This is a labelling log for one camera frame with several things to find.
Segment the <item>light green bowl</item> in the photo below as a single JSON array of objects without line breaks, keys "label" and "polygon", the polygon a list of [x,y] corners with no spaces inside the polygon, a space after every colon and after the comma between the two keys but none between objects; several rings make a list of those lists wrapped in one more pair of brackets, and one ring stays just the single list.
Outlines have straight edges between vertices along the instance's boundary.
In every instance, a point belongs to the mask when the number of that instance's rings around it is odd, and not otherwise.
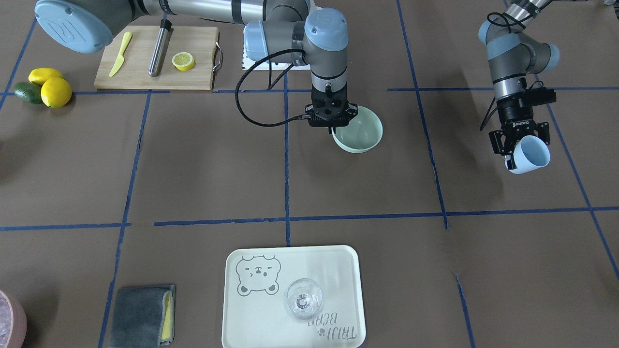
[{"label": "light green bowl", "polygon": [[338,127],[333,140],[342,149],[353,154],[366,152],[383,138],[383,124],[376,114],[359,106],[359,114],[346,127]]}]

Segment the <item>wooden cutting board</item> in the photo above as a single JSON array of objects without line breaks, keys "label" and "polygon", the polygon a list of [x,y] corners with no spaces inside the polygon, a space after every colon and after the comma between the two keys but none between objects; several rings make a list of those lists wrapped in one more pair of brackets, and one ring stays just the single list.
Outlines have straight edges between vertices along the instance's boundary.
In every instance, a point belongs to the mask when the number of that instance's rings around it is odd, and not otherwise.
[{"label": "wooden cutting board", "polygon": [[[213,84],[213,63],[219,30],[215,27],[172,27],[168,50],[163,60],[161,73],[157,77],[149,75],[159,26],[130,25],[114,38],[105,48],[101,64],[95,78],[98,89],[186,89],[210,90]],[[124,63],[120,70],[109,77],[110,71],[125,32],[133,37],[124,53]],[[196,67],[180,71],[172,65],[172,57],[179,52],[189,52],[196,60]]]}]

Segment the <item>bear print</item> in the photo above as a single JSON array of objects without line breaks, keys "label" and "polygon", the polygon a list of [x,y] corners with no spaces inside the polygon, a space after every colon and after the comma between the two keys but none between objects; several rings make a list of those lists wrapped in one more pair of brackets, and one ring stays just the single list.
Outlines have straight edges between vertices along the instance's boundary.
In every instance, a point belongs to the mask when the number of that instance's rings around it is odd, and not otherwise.
[{"label": "bear print", "polygon": [[245,256],[236,264],[238,274],[237,291],[241,296],[247,296],[252,291],[265,291],[269,295],[275,295],[279,291],[277,275],[282,265],[273,255],[272,258],[265,256]]}]

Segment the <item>lemon slice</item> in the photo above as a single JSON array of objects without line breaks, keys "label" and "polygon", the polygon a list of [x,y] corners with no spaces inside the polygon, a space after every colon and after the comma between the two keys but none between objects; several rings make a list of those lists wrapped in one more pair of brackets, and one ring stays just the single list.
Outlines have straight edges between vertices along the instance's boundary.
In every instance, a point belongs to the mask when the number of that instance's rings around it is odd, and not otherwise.
[{"label": "lemon slice", "polygon": [[191,53],[180,52],[172,57],[172,64],[180,71],[187,71],[196,66],[196,61],[193,59]]}]

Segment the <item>blue tape line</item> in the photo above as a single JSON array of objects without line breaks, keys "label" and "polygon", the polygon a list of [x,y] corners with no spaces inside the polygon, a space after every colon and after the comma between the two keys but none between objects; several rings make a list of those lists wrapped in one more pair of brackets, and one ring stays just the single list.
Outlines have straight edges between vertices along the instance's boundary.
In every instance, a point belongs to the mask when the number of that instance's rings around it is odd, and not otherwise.
[{"label": "blue tape line", "polygon": [[[245,90],[240,90],[239,93],[284,93],[286,92],[286,90],[283,89],[272,89],[272,90],[266,90],[266,89],[245,89]],[[288,93],[310,93],[311,89],[289,89],[287,90]],[[234,93],[233,89],[220,89],[220,90],[214,90],[213,93]]]},{"label": "blue tape line", "polygon": [[86,90],[73,92],[75,95],[111,95],[111,94],[169,94],[169,90]]},{"label": "blue tape line", "polygon": [[619,90],[619,87],[552,87],[555,90]]},{"label": "blue tape line", "polygon": [[[595,207],[594,211],[619,211],[619,207]],[[447,212],[448,216],[476,216],[476,215],[508,215],[508,214],[556,214],[561,212],[589,212],[588,207],[577,208],[553,208],[553,209],[520,209],[504,211],[463,211]],[[441,212],[408,213],[408,214],[370,214],[370,215],[322,215],[322,216],[296,216],[290,217],[290,221],[317,221],[317,220],[363,220],[363,219],[410,219],[417,217],[441,217]],[[222,219],[222,220],[190,220],[190,221],[159,221],[155,226],[180,226],[180,225],[220,225],[220,224],[252,224],[260,222],[285,222],[286,217],[265,217],[254,219]]]},{"label": "blue tape line", "polygon": [[582,185],[582,180],[580,178],[580,175],[578,174],[578,171],[576,170],[574,160],[572,159],[572,155],[569,153],[568,146],[565,143],[565,139],[563,139],[563,134],[561,133],[559,124],[556,122],[555,113],[552,111],[550,104],[546,104],[546,107],[548,108],[548,112],[550,113],[550,118],[552,119],[552,122],[555,124],[556,134],[559,136],[559,140],[561,141],[563,150],[565,151],[565,154],[568,156],[569,165],[572,167],[572,171],[574,172],[574,176],[576,177],[576,181],[578,182],[578,186],[580,187],[584,201],[587,204],[587,207],[591,209],[591,203],[589,202],[589,197],[587,195],[587,192],[584,189],[584,186]]},{"label": "blue tape line", "polygon": [[613,257],[613,254],[610,251],[610,248],[608,247],[608,243],[606,242],[606,237],[604,237],[602,228],[597,222],[597,217],[595,216],[595,212],[594,212],[595,209],[591,206],[591,202],[589,201],[587,191],[585,191],[584,189],[584,185],[582,184],[580,175],[578,174],[578,171],[576,170],[576,165],[574,164],[574,160],[572,159],[572,156],[569,153],[568,146],[565,143],[565,139],[563,139],[563,134],[561,133],[561,129],[559,128],[559,124],[557,123],[556,118],[555,118],[555,113],[552,111],[552,107],[550,107],[550,104],[546,104],[546,107],[548,108],[548,112],[550,113],[552,122],[555,124],[556,133],[559,136],[559,140],[561,141],[561,145],[563,146],[563,149],[565,150],[565,154],[568,156],[569,165],[572,167],[572,171],[574,172],[574,176],[576,177],[578,186],[581,189],[582,196],[585,200],[585,203],[587,204],[587,207],[590,210],[591,218],[593,219],[593,222],[595,223],[597,233],[600,235],[600,239],[602,240],[602,244],[604,245],[604,249],[606,250],[606,255],[608,256],[608,260],[610,261],[610,264],[612,265],[612,268],[615,271],[615,276],[617,277],[617,280],[619,280],[619,269],[617,269],[617,263],[615,262],[615,258]]},{"label": "blue tape line", "polygon": [[[284,120],[288,119],[288,74],[284,75]],[[284,146],[285,146],[285,160],[284,160],[284,178],[286,186],[286,246],[290,246],[290,182],[289,182],[289,142],[288,142],[288,123],[284,125]]]},{"label": "blue tape line", "polygon": [[15,74],[17,74],[17,69],[19,68],[19,64],[22,62],[22,58],[24,57],[24,53],[26,52],[26,47],[30,42],[30,38],[32,37],[32,33],[35,30],[35,25],[37,24],[37,19],[34,18],[32,20],[32,25],[30,26],[30,30],[28,31],[28,35],[26,36],[26,40],[24,41],[24,45],[22,46],[22,50],[19,52],[19,56],[17,57],[17,62],[15,62],[15,66],[13,67],[13,72],[11,73],[11,77],[9,78],[9,83],[6,85],[4,89],[4,95],[2,99],[0,99],[0,110],[2,110],[2,106],[4,105],[4,101],[6,100],[7,93],[11,89],[11,85],[13,84],[13,79],[15,79]]},{"label": "blue tape line", "polygon": [[442,212],[420,212],[411,214],[368,214],[368,215],[325,215],[290,217],[290,221],[324,221],[324,220],[370,220],[370,219],[404,219],[411,217],[441,217]]},{"label": "blue tape line", "polygon": [[595,224],[595,228],[597,229],[597,234],[600,235],[600,239],[602,240],[604,250],[606,250],[606,255],[608,256],[608,259],[610,260],[610,264],[613,268],[613,271],[615,271],[615,277],[617,277],[617,280],[619,281],[619,269],[617,268],[617,262],[615,262],[613,253],[610,251],[610,248],[608,247],[608,242],[606,242],[606,237],[604,236],[604,233],[602,232],[602,228],[600,227],[600,224],[597,221],[597,217],[595,216],[595,212],[593,211],[593,209],[590,211],[590,213],[591,213],[591,218],[593,219],[593,223]]},{"label": "blue tape line", "polygon": [[558,212],[588,212],[588,207],[582,208],[555,208],[555,209],[518,209],[505,211],[464,211],[447,212],[448,216],[477,216],[477,215],[510,215],[510,214],[552,214]]},{"label": "blue tape line", "polygon": [[2,226],[0,227],[0,231],[74,230],[78,228],[112,228],[120,226],[122,226],[122,224]]},{"label": "blue tape line", "polygon": [[595,207],[593,211],[619,211],[619,207]]},{"label": "blue tape line", "polygon": [[[235,90],[233,89],[220,89],[220,90],[214,90],[213,93],[234,93]],[[244,90],[239,90],[239,93],[283,93],[284,90],[283,89],[272,89],[272,90],[266,90],[266,89],[244,89]]]},{"label": "blue tape line", "polygon": [[136,154],[133,159],[133,168],[131,170],[131,179],[129,180],[129,189],[127,191],[127,202],[124,206],[123,213],[123,223],[120,228],[120,232],[118,234],[118,244],[116,246],[116,259],[114,261],[114,276],[112,277],[112,281],[110,282],[110,288],[108,289],[108,297],[105,303],[105,312],[103,314],[103,323],[101,324],[101,333],[99,335],[99,345],[98,348],[103,348],[103,341],[105,340],[105,331],[108,326],[108,318],[110,317],[110,306],[112,301],[112,295],[114,294],[114,286],[116,285],[116,276],[118,275],[118,264],[120,263],[120,255],[121,255],[121,246],[124,240],[124,232],[127,224],[127,218],[129,216],[129,206],[131,205],[131,196],[133,194],[133,185],[136,182],[136,172],[137,172],[137,164],[140,161],[140,143],[142,141],[142,136],[144,135],[144,126],[146,125],[146,118],[149,113],[150,108],[150,96],[152,94],[148,93],[146,95],[146,103],[144,105],[144,114],[142,115],[142,124],[140,125],[140,133],[137,140],[136,146]]},{"label": "blue tape line", "polygon": [[473,327],[470,324],[469,309],[466,305],[466,298],[464,297],[464,288],[460,283],[460,275],[456,273],[456,281],[458,283],[458,292],[460,293],[460,302],[462,302],[462,311],[464,312],[464,320],[466,321],[466,329],[469,332],[470,348],[475,348],[475,338],[473,337]]},{"label": "blue tape line", "polygon": [[[619,90],[619,87],[552,87],[554,90]],[[469,90],[494,90],[492,87],[420,87],[421,92],[453,92]],[[388,88],[387,92],[414,92],[415,88]]]},{"label": "blue tape line", "polygon": [[265,217],[263,219],[222,219],[222,220],[192,220],[192,221],[158,221],[154,226],[187,226],[187,225],[224,225],[253,224],[258,222],[283,222],[284,217]]},{"label": "blue tape line", "polygon": [[422,118],[423,133],[425,134],[426,141],[428,143],[428,152],[430,153],[430,162],[432,163],[432,169],[434,170],[434,178],[436,181],[436,192],[438,193],[438,201],[441,204],[441,212],[443,212],[443,220],[445,223],[445,229],[449,229],[449,222],[447,221],[447,213],[445,212],[445,203],[443,201],[443,193],[441,191],[441,183],[438,179],[438,172],[436,171],[436,163],[434,161],[434,155],[432,153],[432,144],[430,143],[430,133],[428,132],[428,125],[426,124],[425,114],[423,112],[423,103],[421,94],[419,92],[419,85],[417,84],[417,75],[415,73],[415,65],[413,64],[413,57],[410,53],[409,37],[406,34],[406,25],[404,24],[404,17],[402,16],[402,6],[400,0],[396,0],[397,11],[400,16],[400,24],[402,26],[402,34],[404,35],[404,43],[406,44],[406,52],[409,56],[410,72],[413,76],[413,84],[415,85],[415,94],[417,95],[417,104],[419,105],[419,113]]}]

